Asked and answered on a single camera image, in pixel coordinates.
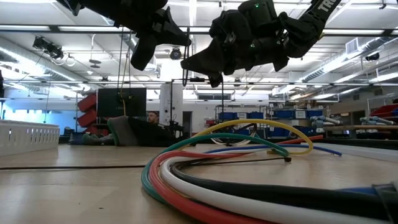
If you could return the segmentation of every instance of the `laboratory room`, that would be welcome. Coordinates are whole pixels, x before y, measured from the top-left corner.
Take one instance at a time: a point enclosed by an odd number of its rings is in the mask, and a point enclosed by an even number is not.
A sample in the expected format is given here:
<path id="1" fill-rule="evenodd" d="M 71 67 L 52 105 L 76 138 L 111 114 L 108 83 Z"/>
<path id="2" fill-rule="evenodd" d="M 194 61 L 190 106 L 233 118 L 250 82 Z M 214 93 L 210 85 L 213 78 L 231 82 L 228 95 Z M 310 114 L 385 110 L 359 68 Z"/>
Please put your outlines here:
<path id="1" fill-rule="evenodd" d="M 0 0 L 0 222 L 398 223 L 397 0 Z"/>

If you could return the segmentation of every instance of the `white basket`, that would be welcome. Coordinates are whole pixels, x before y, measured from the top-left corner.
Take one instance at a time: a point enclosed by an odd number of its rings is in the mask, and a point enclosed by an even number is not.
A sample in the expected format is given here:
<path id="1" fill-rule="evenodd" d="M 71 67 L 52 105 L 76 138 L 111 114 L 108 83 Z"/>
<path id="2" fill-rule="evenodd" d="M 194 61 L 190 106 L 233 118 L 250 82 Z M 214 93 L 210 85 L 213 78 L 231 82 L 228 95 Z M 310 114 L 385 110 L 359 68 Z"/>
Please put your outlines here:
<path id="1" fill-rule="evenodd" d="M 0 156 L 58 147 L 58 125 L 0 120 Z"/>

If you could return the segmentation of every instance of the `blue cable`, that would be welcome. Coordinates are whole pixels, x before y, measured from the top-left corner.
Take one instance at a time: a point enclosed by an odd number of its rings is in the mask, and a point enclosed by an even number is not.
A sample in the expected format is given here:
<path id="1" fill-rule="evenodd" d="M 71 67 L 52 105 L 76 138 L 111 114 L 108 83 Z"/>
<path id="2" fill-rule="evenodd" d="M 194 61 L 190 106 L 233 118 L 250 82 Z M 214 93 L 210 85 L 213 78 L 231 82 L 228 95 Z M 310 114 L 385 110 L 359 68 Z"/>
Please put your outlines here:
<path id="1" fill-rule="evenodd" d="M 282 147 L 308 148 L 308 146 L 306 146 L 306 145 L 299 145 L 299 144 L 281 144 L 280 146 L 282 146 Z M 267 149 L 267 148 L 270 148 L 270 147 L 269 146 L 229 147 L 229 148 L 224 148 L 224 149 L 215 149 L 215 150 L 207 151 L 205 153 L 225 152 L 225 151 L 230 151 L 230 150 Z M 338 156 L 343 155 L 341 152 L 337 152 L 337 151 L 334 151 L 334 150 L 331 150 L 331 149 L 326 149 L 324 147 L 314 146 L 313 148 L 316 149 L 316 150 L 319 150 L 319 151 L 336 154 Z"/>
<path id="2" fill-rule="evenodd" d="M 356 187 L 352 189 L 338 189 L 339 191 L 344 192 L 355 192 L 355 193 L 362 193 L 362 194 L 370 194 L 370 195 L 377 195 L 377 192 L 372 187 Z"/>

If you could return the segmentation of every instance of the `teal cable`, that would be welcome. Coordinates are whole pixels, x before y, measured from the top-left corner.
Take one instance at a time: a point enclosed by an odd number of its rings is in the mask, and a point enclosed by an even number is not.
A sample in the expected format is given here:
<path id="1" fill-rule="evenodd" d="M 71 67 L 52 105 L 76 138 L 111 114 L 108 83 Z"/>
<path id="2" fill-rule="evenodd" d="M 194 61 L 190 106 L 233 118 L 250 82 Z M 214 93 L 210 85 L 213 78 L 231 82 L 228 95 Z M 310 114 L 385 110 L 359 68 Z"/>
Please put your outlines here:
<path id="1" fill-rule="evenodd" d="M 170 147 L 168 147 L 167 149 L 165 149 L 164 151 L 162 151 L 159 155 L 166 153 L 166 152 L 170 152 L 176 149 L 180 149 L 183 146 L 189 145 L 191 143 L 195 143 L 198 141 L 202 141 L 202 140 L 206 140 L 206 139 L 212 139 L 212 138 L 233 138 L 233 139 L 243 139 L 243 140 L 250 140 L 256 143 L 260 143 L 260 144 L 264 144 L 266 146 L 269 146 L 271 148 L 274 148 L 274 150 L 276 152 L 278 152 L 281 156 L 283 157 L 287 157 L 289 155 L 289 152 L 284 149 L 283 147 L 280 147 L 274 143 L 271 143 L 269 141 L 260 139 L 260 138 L 254 138 L 251 136 L 246 136 L 246 135 L 242 135 L 242 134 L 230 134 L 230 133 L 218 133 L 218 134 L 206 134 L 203 136 L 198 136 L 198 137 L 193 137 L 190 139 L 186 139 L 184 141 L 178 142 Z M 151 182 L 149 181 L 149 168 L 150 165 L 152 164 L 152 162 L 154 161 L 154 159 L 156 158 L 154 157 L 153 159 L 151 159 L 147 165 L 145 166 L 144 170 L 142 171 L 141 174 L 141 182 L 142 182 L 142 186 L 144 188 L 144 190 L 154 199 L 162 202 L 162 203 L 166 203 L 167 202 L 156 192 L 156 190 L 153 188 Z"/>

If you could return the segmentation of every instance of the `window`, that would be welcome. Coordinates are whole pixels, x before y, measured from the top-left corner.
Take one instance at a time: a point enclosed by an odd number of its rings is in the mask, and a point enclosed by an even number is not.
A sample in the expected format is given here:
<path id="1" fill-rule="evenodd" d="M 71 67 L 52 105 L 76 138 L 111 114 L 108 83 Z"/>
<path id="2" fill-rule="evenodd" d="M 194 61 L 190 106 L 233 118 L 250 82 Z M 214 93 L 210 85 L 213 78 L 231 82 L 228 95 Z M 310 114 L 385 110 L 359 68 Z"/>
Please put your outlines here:
<path id="1" fill-rule="evenodd" d="M 222 100 L 222 94 L 198 94 L 198 100 Z M 224 94 L 224 100 L 230 100 L 231 94 Z"/>

